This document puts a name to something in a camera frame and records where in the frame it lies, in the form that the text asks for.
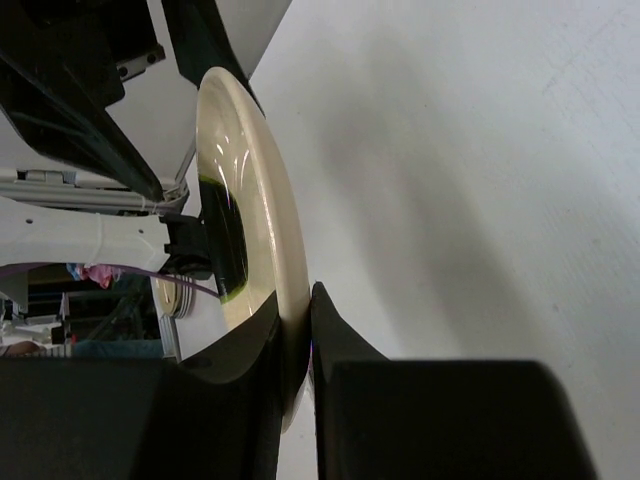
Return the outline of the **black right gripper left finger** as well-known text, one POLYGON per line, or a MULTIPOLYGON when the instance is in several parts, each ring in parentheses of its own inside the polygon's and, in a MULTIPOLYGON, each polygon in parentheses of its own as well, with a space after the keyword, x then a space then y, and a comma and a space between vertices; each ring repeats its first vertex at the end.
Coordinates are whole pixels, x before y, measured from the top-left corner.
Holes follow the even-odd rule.
POLYGON ((282 425, 281 322, 269 297, 180 364, 1 363, 5 479, 272 479, 282 425))

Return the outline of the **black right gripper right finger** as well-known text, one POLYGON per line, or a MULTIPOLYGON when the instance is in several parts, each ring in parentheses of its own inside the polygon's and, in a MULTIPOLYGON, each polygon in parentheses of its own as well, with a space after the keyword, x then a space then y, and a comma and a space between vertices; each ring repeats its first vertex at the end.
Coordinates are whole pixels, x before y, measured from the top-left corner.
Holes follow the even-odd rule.
POLYGON ((560 382, 531 360, 391 360, 311 300, 323 479, 593 479, 560 382))

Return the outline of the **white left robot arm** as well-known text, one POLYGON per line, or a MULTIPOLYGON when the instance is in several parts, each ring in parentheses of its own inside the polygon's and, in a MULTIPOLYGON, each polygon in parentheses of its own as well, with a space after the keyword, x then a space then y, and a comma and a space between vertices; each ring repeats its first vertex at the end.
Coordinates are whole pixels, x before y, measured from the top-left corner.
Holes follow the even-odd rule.
POLYGON ((1 265, 214 278, 269 248, 263 115, 216 1, 1 5, 1 265))

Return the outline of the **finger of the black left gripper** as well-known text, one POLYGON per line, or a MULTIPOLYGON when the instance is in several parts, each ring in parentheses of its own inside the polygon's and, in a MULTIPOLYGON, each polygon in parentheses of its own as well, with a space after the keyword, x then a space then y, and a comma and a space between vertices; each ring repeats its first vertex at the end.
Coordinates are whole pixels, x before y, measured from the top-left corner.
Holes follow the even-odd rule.
POLYGON ((214 0, 162 0, 171 44, 180 75, 200 88, 213 67, 230 72, 264 112, 242 70, 214 0))
POLYGON ((212 272, 220 299, 231 299, 248 279, 248 256, 241 212, 234 196, 220 182, 198 177, 212 272))

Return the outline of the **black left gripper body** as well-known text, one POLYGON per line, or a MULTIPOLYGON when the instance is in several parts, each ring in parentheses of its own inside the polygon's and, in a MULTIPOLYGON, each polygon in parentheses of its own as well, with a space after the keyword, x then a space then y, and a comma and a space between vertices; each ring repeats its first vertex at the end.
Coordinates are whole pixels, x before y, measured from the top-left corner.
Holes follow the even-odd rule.
POLYGON ((167 214, 160 218, 167 228, 169 240, 164 245, 168 260, 159 270, 162 274, 189 278, 210 278, 212 262, 204 222, 200 217, 167 214))

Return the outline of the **beige plate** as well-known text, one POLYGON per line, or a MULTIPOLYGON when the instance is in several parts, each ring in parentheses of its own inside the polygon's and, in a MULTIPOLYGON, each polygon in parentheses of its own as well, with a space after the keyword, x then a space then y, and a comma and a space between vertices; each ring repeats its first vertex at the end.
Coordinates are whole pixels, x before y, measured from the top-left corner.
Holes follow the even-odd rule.
POLYGON ((227 70, 211 68, 197 97, 196 164, 238 203, 248 256, 246 285, 220 299, 229 330, 274 298, 283 334, 282 427, 293 422, 309 354, 311 302, 303 235, 287 170, 267 124, 247 90, 227 70))

